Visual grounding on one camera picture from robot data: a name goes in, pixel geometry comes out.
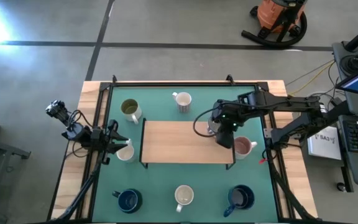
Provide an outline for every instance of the wooden table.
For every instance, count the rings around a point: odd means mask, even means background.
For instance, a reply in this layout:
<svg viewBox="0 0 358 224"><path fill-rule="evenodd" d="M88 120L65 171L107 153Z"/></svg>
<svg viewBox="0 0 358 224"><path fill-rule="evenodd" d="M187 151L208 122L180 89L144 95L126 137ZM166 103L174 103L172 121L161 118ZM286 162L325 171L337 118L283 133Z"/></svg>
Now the wooden table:
<svg viewBox="0 0 358 224"><path fill-rule="evenodd" d="M180 82L222 82L222 81L180 81ZM252 81L236 81L240 82L267 82L269 92L277 96L286 96L285 85L283 80L252 80ZM80 102L78 103L78 109L81 110L87 117L88 121L92 121L95 114L96 102L99 95L99 86L101 82L84 82ZM124 81L118 83L134 83L132 81ZM108 98L108 91L104 92L101 111L99 116L98 125L103 123L104 112L106 108ZM284 127L286 124L293 120L291 113L289 112L274 112L275 122L278 128ZM269 117L265 117L267 121L267 127L271 127ZM292 144L299 144L298 141L291 140ZM70 142L68 145L67 154L71 152ZM78 155L85 155L86 150L80 150L77 152ZM285 171L287 173L288 183L291 191L295 194L296 198L300 201L302 206L314 217L317 217L316 207L314 205L313 196L310 189L308 175L306 173L305 163L303 162L301 150L297 147L288 147L282 151L283 160L285 163ZM96 156L93 156L93 164L95 163ZM278 161L275 159L275 165L277 170L280 170ZM65 209L71 204L72 200L77 195L83 178L83 172L85 167L85 158L78 158L75 156L68 157L63 166L62 173L59 177L59 182L55 192L55 200L52 201L53 207L50 210L50 217L56 218L60 216ZM287 200L284 193L278 186L278 192L280 195L280 203L282 204L283 217L289 217L289 211L287 209ZM85 203L83 207L83 217L88 215L88 208L90 204L91 189L88 191L85 197Z"/></svg>

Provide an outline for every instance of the mug handle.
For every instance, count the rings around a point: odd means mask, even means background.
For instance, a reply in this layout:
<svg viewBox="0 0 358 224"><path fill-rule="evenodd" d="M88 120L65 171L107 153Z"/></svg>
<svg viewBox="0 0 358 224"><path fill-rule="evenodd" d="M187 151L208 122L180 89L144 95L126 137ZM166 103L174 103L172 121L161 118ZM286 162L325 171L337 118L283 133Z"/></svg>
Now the mug handle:
<svg viewBox="0 0 358 224"><path fill-rule="evenodd" d="M118 196L120 195L120 192L116 192L115 190L112 192L112 196L118 198Z"/></svg>
<svg viewBox="0 0 358 224"><path fill-rule="evenodd" d="M178 204L178 206L177 206L177 212L181 212L181 208L183 208L183 205Z"/></svg>
<svg viewBox="0 0 358 224"><path fill-rule="evenodd" d="M235 205L230 205L223 213L223 217L228 217L233 211L234 209L236 208Z"/></svg>
<svg viewBox="0 0 358 224"><path fill-rule="evenodd" d="M139 124L138 120L136 119L136 116L132 114L132 119L134 120L135 124Z"/></svg>

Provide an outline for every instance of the white mug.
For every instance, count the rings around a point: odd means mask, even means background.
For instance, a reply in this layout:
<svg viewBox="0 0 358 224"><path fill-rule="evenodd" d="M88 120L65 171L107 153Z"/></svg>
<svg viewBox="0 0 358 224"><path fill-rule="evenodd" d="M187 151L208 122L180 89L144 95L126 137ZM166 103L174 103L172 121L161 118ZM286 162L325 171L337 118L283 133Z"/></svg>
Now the white mug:
<svg viewBox="0 0 358 224"><path fill-rule="evenodd" d="M128 121L133 121L139 124L139 118L142 116L142 110L139 104L134 99L128 99L122 102L121 112L125 115Z"/></svg>
<svg viewBox="0 0 358 224"><path fill-rule="evenodd" d="M181 113L186 113L190 109L191 96L186 92L172 93L173 99L176 101L178 109Z"/></svg>
<svg viewBox="0 0 358 224"><path fill-rule="evenodd" d="M194 199L194 191L189 185L181 185L175 191L175 199L178 202L177 212L181 212L184 205L189 205Z"/></svg>
<svg viewBox="0 0 358 224"><path fill-rule="evenodd" d="M125 143L127 146L118 150L116 154L119 160L130 163L135 160L135 149L130 139Z"/></svg>
<svg viewBox="0 0 358 224"><path fill-rule="evenodd" d="M246 137L236 137L234 139L234 149L236 150L236 159L243 159L247 157L251 151L252 148L258 145L257 142L251 142Z"/></svg>

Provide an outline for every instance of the green table surface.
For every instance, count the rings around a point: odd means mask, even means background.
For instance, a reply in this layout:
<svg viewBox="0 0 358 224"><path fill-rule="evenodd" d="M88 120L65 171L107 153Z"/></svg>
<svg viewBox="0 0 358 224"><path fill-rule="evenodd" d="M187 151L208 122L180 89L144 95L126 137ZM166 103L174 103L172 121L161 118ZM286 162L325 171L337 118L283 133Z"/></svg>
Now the green table surface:
<svg viewBox="0 0 358 224"><path fill-rule="evenodd" d="M212 108L217 99L235 100L237 95L254 91L253 86L202 87L114 87L109 119L119 123L118 133L132 139L137 159L124 163L110 155L110 164L102 165L94 205L93 222L277 222L269 166L259 164L265 148L260 118L248 120L235 136L246 136L258 142L243 160L226 170L221 164L149 164L139 162L142 122L127 121L120 111L121 103L129 98L139 102L142 118L148 121L193 121L200 113ZM178 112L173 92L188 92L192 97L189 113ZM206 121L209 114L200 121ZM176 212L175 189L182 184L193 188L191 204ZM227 218L227 192L235 185L249 186L255 203L249 210L235 210ZM137 189L143 205L133 213L120 211L113 190Z"/></svg>

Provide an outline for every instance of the vacuum hose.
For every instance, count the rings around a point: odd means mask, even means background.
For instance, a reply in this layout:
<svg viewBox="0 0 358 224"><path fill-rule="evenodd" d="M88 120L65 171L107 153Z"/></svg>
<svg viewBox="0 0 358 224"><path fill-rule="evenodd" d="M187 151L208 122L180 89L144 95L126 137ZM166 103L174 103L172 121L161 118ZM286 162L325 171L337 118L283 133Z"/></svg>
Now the vacuum hose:
<svg viewBox="0 0 358 224"><path fill-rule="evenodd" d="M265 39L255 36L254 34L251 34L248 31L245 31L245 30L243 30L241 32L241 36L248 38L258 44L267 46L267 47L284 48L284 47L289 47L293 44L298 43L299 40L301 40L303 38L303 36L305 35L306 29L308 28L308 21L306 20L306 15L304 12L302 12L302 14L300 16L300 25L301 25L301 31L300 31L299 35L292 40L283 41L283 42L274 42L274 41L265 40Z"/></svg>

